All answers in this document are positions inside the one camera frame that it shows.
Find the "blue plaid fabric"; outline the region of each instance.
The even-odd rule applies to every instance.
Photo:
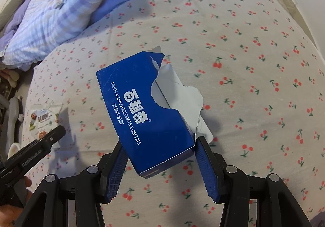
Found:
[[[28,70],[55,47],[79,35],[102,0],[32,0],[19,29],[9,42],[2,63],[8,68]]]

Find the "white plastic wrapper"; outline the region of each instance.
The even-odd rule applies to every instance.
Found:
[[[59,125],[62,103],[49,105],[32,105],[29,130],[33,138],[41,140],[47,133]]]

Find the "cherry print bedsheet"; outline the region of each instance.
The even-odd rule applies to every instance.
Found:
[[[213,151],[247,174],[279,174],[308,218],[324,210],[324,61],[275,0],[132,0],[56,48],[35,68],[23,144],[32,104],[62,102],[67,135],[28,174],[33,190],[46,174],[74,175],[113,150],[118,138],[95,72],[157,45],[163,63],[202,93]],[[193,156],[150,179],[129,162],[102,208],[109,227],[208,227],[223,206],[207,196]]]

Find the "biscuit box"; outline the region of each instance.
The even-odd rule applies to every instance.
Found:
[[[163,58],[162,53],[143,51],[96,73],[121,144],[144,178],[194,154],[194,133],[184,118],[176,109],[159,106],[152,97]]]

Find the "human hand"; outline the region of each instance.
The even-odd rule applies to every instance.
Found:
[[[24,177],[25,184],[27,187],[31,186],[31,180],[28,177]],[[32,193],[27,190],[27,198],[29,200]],[[22,213],[22,208],[14,207],[11,205],[0,206],[0,227],[13,227],[13,221],[16,221]]]

